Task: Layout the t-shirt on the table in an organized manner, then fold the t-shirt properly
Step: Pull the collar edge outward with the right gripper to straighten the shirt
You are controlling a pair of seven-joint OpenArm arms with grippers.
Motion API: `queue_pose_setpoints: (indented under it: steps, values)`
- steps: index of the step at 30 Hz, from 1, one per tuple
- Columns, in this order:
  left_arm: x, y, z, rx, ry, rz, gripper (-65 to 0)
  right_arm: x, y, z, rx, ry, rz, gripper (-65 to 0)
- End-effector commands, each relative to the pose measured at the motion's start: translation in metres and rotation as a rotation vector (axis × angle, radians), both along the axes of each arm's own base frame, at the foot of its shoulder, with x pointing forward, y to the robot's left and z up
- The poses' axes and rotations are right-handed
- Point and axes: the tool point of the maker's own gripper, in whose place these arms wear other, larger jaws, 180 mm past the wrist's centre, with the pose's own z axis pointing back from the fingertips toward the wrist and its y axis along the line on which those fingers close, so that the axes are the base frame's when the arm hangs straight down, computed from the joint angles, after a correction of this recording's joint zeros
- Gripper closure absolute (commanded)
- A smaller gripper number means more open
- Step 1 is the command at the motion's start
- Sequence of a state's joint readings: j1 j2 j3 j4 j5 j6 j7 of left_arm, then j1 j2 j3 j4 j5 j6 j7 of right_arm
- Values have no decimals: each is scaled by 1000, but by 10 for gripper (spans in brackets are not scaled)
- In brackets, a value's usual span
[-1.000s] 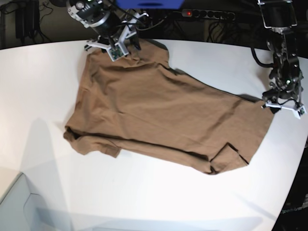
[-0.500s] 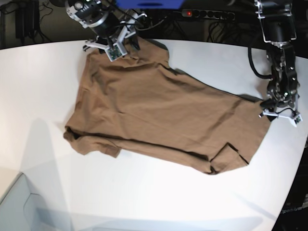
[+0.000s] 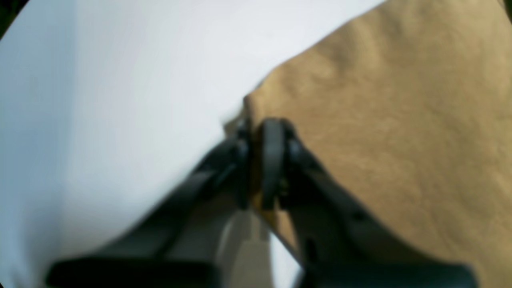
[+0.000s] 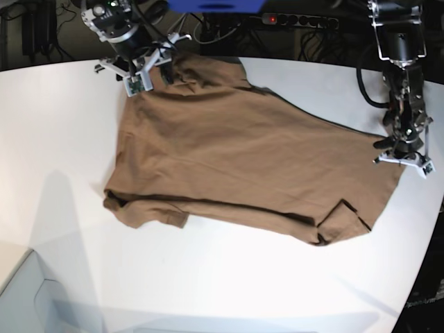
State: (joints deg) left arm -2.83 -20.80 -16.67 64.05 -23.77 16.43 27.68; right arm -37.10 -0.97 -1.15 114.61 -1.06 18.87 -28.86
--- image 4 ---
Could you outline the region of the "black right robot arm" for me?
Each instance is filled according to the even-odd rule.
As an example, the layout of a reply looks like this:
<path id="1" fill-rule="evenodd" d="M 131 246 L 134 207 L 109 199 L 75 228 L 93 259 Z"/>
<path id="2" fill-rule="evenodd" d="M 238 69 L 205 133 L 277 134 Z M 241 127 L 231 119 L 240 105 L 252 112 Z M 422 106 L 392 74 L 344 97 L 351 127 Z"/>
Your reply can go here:
<path id="1" fill-rule="evenodd" d="M 169 11 L 167 1 L 154 1 L 145 11 L 141 11 L 138 1 L 81 1 L 80 9 L 83 23 L 115 52 L 115 57 L 99 61 L 94 68 L 96 73 L 105 69 L 113 72 L 128 96 L 153 89 L 150 71 L 154 67 L 165 83 L 173 83 L 176 43 L 190 40 L 191 36 L 175 29 L 185 16 L 169 33 L 157 29 L 156 24 Z"/>

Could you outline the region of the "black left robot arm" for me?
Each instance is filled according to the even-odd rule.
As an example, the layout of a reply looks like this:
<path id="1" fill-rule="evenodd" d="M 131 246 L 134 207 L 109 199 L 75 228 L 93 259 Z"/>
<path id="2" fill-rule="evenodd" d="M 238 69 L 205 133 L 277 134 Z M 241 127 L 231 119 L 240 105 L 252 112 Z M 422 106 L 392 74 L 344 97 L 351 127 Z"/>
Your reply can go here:
<path id="1" fill-rule="evenodd" d="M 370 20 L 375 32 L 375 43 L 362 53 L 378 52 L 386 63 L 383 81 L 389 89 L 389 100 L 379 103 L 367 94 L 362 78 L 363 59 L 357 64 L 359 90 L 368 104 L 383 108 L 382 120 L 389 135 L 373 146 L 381 153 L 380 162 L 413 167 L 423 178 L 434 172 L 429 156 L 429 125 L 433 119 L 427 114 L 423 93 L 424 76 L 420 60 L 427 50 L 422 25 L 421 1 L 369 1 Z"/>

